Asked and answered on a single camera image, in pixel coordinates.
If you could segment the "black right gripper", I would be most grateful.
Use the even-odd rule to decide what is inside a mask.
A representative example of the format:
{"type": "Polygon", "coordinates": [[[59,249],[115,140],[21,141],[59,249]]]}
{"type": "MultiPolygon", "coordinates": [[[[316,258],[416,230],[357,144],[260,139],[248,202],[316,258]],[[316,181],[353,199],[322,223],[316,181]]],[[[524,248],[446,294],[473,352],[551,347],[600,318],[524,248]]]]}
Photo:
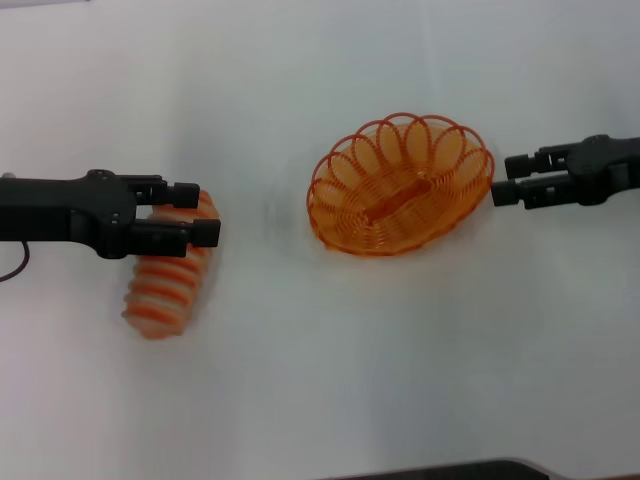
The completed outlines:
{"type": "Polygon", "coordinates": [[[504,164],[509,180],[491,186],[495,207],[519,203],[527,210],[573,203],[595,206],[639,188],[639,138],[596,135],[572,150],[570,144],[545,146],[532,155],[507,157],[504,164]],[[565,171],[567,157],[569,175],[531,176],[565,171]]]}

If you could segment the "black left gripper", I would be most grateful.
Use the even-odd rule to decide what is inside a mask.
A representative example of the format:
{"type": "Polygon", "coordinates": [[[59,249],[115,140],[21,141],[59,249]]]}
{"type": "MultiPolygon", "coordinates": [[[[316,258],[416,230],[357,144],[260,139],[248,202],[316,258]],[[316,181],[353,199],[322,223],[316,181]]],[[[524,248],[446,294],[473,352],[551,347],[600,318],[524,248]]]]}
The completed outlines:
{"type": "Polygon", "coordinates": [[[200,187],[170,185],[160,175],[92,170],[72,180],[3,178],[3,241],[72,242],[106,259],[185,257],[188,247],[218,246],[221,221],[136,220],[138,205],[195,209],[200,187]]]}

